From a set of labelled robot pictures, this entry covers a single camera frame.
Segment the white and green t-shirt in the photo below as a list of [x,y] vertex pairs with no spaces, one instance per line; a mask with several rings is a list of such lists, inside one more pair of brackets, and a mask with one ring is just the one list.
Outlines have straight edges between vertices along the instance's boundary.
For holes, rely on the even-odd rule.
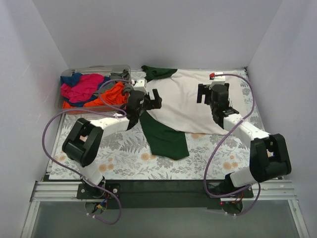
[[180,160],[189,156],[185,134],[225,135],[212,119],[208,105],[197,103],[199,84],[208,84],[209,72],[142,66],[147,89],[157,89],[160,109],[144,111],[140,124],[155,156]]

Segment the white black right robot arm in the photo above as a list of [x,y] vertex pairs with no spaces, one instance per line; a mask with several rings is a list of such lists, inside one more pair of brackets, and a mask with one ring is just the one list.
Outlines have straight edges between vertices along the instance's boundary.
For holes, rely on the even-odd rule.
[[285,138],[281,134],[269,134],[244,120],[230,106],[229,84],[198,85],[197,103],[211,108],[214,122],[240,139],[250,150],[249,165],[229,173],[214,188],[218,196],[227,194],[235,197],[242,188],[291,173],[292,167]]

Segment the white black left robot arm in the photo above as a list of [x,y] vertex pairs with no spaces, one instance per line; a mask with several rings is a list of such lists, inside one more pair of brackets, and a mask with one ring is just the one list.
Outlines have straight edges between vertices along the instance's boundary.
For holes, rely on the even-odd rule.
[[160,109],[162,98],[157,89],[152,92],[153,99],[149,93],[132,90],[126,105],[121,107],[125,116],[123,112],[117,112],[98,120],[78,119],[64,141],[62,151],[74,162],[85,190],[94,198],[103,197],[106,191],[105,178],[95,162],[102,138],[128,131],[138,123],[143,112]]

